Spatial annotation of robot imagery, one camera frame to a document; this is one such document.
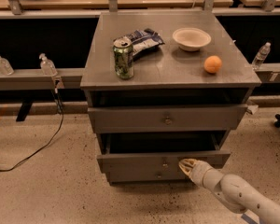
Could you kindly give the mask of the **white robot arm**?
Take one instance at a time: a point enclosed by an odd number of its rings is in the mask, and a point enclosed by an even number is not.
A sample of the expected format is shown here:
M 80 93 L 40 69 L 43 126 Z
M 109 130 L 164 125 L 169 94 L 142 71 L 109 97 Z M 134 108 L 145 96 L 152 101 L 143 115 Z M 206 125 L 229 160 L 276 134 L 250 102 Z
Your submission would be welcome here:
M 178 165 L 194 184 L 208 189 L 233 213 L 242 214 L 250 210 L 266 224 L 280 224 L 280 205 L 240 176 L 223 174 L 208 162 L 196 159 L 183 159 Z

